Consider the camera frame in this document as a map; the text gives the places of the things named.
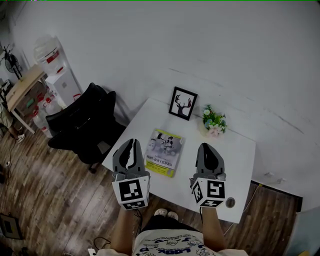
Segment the person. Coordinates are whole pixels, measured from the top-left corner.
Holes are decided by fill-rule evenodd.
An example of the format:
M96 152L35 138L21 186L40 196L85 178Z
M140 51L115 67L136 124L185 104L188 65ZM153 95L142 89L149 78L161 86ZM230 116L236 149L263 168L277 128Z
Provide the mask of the person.
M136 237L133 247L133 210L121 209L109 249L97 256L248 256L244 250L227 249L215 208L202 207L203 233L180 223L177 213L158 209Z
M19 134L19 131L13 126L13 122L14 119L11 117L9 112L2 104L0 104L0 123L8 128L9 133L12 134L18 143L21 143L25 138L25 134Z

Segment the human arm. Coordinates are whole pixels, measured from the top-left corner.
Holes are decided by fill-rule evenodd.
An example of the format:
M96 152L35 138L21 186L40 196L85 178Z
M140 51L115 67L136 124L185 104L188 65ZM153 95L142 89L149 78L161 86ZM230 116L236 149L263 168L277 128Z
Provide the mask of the human arm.
M133 210L120 209L118 219L116 221L112 234L110 249L116 250L118 253L131 255L133 245Z
M202 207L203 243L215 252L227 249L227 242L222 232L217 210L212 207Z

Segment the book cover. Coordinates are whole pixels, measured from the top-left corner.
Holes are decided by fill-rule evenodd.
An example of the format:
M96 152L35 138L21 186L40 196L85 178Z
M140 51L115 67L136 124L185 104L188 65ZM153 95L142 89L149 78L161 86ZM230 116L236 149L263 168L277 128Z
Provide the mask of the book cover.
M145 152L145 167L150 171L173 177L182 150L183 138L155 129Z

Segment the black baseboard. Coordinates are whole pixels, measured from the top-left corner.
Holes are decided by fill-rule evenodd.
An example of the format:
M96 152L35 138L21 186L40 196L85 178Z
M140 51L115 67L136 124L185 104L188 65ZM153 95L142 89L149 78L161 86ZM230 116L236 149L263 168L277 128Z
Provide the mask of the black baseboard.
M256 184L256 185L259 185L259 184L260 184L259 182L256 182L256 181L254 181L254 180L251 180L251 183ZM270 186L267 186L267 185L263 185L263 184L262 184L262 186L263 186L264 188L269 189L269 190L273 190L273 191L276 191L276 192L279 192L279 193L283 193L283 194L286 194L286 195L289 195L289 196L292 196L292 197L297 198L297 199L298 199L298 205L297 205L297 207L296 207L296 212L297 212L297 213L300 213L300 212L301 212L302 200L303 200L303 198L302 198L301 196L298 196L298 195L295 195L295 194L290 194L290 193L288 193L288 192L284 192L284 191L282 191L282 190L279 190L279 189L276 189L276 188L274 188L274 187L270 187Z

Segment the black chair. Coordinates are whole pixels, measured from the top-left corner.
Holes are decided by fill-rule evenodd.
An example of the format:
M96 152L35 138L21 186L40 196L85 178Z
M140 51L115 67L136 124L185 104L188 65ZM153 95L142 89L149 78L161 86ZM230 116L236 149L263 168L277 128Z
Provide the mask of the black chair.
M95 173L93 165L102 163L126 129L116 122L115 104L114 91L106 93L100 86L90 83L74 103L46 117L53 136L48 145L54 149L73 151ZM109 149L101 152L101 144L107 144Z

